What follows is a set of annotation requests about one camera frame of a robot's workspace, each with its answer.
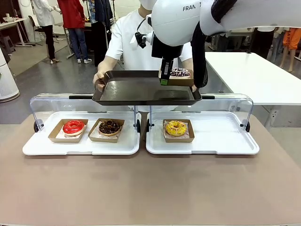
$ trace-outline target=red frosted donut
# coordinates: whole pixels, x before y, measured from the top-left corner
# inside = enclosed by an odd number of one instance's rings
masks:
[[[80,120],[72,120],[63,126],[63,131],[68,136],[76,136],[84,130],[85,124]]]

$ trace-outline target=white serving tray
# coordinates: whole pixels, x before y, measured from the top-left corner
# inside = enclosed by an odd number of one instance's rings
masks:
[[[89,119],[87,129],[78,144],[53,143],[49,138],[50,132],[61,119]],[[118,143],[93,142],[88,134],[99,118],[124,119],[125,124],[121,131]],[[67,155],[67,154],[89,154],[89,155],[131,155],[138,151],[140,133],[134,128],[133,112],[56,112],[45,122],[44,129],[35,133],[23,147],[26,155]]]
[[[189,119],[195,138],[192,143],[166,143],[163,119]],[[250,133],[240,127],[230,112],[153,113],[155,124],[146,134],[146,149],[152,154],[257,154],[259,146]]]

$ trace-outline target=person in red jacket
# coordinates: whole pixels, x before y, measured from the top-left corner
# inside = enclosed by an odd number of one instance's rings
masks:
[[[68,29],[71,44],[77,58],[77,62],[80,64],[82,59],[80,57],[78,41],[80,50],[83,55],[85,64],[89,64],[92,60],[88,58],[88,51],[85,41],[85,14],[84,8],[80,4],[79,0],[58,0],[58,5],[63,15],[63,26]]]

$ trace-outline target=black pants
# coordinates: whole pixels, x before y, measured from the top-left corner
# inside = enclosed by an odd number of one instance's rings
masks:
[[[260,32],[255,29],[252,36],[251,52],[267,58],[274,38],[274,31]]]
[[[42,27],[46,35],[46,44],[48,46],[48,53],[50,59],[55,59],[55,46],[53,42],[53,27],[52,25]]]
[[[104,60],[107,52],[106,32],[102,22],[91,24],[94,43],[94,63],[95,67]]]

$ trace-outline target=orange shorts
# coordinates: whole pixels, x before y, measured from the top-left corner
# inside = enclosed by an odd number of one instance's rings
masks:
[[[288,46],[289,49],[297,49],[300,39],[301,39],[301,29],[290,28],[289,31],[285,32],[283,38],[283,45]]]

